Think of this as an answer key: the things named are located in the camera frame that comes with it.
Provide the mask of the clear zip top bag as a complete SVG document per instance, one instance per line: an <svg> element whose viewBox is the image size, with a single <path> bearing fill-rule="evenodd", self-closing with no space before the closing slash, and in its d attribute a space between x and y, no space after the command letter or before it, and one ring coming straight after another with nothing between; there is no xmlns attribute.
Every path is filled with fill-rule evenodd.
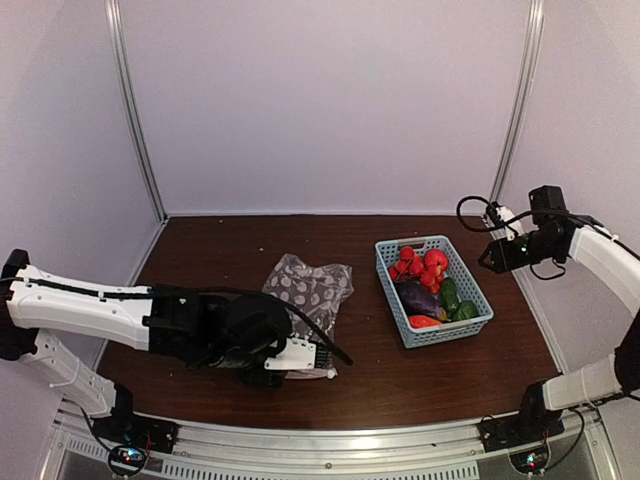
<svg viewBox="0 0 640 480"><path fill-rule="evenodd" d="M262 291L297 307L334 340L339 308L354 292L352 267L344 264L313 267L296 255L284 254Z"/></svg>

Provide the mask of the red lychee fruit bunch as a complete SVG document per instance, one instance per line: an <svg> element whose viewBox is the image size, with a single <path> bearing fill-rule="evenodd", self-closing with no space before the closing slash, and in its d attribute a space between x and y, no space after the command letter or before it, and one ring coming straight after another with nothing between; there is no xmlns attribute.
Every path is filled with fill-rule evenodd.
<svg viewBox="0 0 640 480"><path fill-rule="evenodd" d="M412 247L405 246L399 251L399 259L388 268L388 273L394 283L417 281L429 293L436 294L440 291L440 284L445 279L443 276L435 277L426 270L424 254L418 254Z"/></svg>

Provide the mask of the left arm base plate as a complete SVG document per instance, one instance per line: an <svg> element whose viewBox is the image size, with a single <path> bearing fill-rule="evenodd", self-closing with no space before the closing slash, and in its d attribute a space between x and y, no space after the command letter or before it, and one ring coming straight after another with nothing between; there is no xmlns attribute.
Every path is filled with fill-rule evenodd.
<svg viewBox="0 0 640 480"><path fill-rule="evenodd" d="M175 422L136 414L130 419L97 418L92 427L101 439L164 454L173 452L179 430Z"/></svg>

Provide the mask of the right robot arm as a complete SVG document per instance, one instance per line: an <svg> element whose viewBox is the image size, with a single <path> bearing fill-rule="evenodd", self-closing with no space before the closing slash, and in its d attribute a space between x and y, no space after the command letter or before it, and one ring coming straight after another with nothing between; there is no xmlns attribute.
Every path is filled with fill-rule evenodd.
<svg viewBox="0 0 640 480"><path fill-rule="evenodd" d="M512 430L530 442L562 411L639 397L639 256L594 217L570 212L558 186L529 192L515 214L496 201L485 207L496 235L478 262L494 273L533 269L549 260L568 279L534 297L545 331L557 341L563 374L526 389Z"/></svg>

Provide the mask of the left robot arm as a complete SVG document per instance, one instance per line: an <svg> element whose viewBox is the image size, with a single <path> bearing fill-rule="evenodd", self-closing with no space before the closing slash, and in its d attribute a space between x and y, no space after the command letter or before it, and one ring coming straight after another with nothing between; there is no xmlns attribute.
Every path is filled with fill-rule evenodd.
<svg viewBox="0 0 640 480"><path fill-rule="evenodd" d="M317 348L293 335L286 308L271 296L234 299L178 287L117 287L71 280L13 250L1 269L1 357L29 363L123 444L144 424L128 390L90 369L55 336L67 331L172 357L191 369L239 369L260 385L312 367Z"/></svg>

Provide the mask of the light blue plastic basket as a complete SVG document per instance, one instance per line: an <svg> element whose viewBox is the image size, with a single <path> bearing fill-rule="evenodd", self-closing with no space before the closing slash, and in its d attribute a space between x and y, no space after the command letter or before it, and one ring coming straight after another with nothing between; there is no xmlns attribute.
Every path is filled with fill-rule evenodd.
<svg viewBox="0 0 640 480"><path fill-rule="evenodd" d="M487 298L447 237L379 241L375 257L405 348L475 336L494 317Z"/></svg>

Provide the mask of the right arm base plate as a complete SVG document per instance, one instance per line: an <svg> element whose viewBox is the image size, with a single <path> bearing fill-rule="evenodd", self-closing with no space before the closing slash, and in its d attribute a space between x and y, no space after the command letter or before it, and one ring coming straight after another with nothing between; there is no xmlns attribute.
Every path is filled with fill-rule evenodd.
<svg viewBox="0 0 640 480"><path fill-rule="evenodd" d="M486 453L543 442L565 431L560 419L554 419L548 424L524 427L517 414L499 418L485 416L476 427Z"/></svg>

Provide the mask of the orange red pepper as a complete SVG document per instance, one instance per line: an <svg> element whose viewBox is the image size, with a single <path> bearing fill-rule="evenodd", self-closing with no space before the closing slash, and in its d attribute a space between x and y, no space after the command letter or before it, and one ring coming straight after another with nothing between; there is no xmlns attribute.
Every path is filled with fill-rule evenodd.
<svg viewBox="0 0 640 480"><path fill-rule="evenodd" d="M442 325L440 320L434 319L426 315L412 315L408 317L409 325L413 329L427 329L439 327Z"/></svg>

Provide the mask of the purple eggplant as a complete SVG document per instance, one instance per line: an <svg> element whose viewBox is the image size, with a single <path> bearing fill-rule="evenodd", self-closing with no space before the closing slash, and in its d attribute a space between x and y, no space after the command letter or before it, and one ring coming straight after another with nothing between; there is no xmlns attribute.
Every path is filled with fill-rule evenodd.
<svg viewBox="0 0 640 480"><path fill-rule="evenodd" d="M396 293L407 316L423 315L446 322L448 315L440 301L422 285L404 282L395 285Z"/></svg>

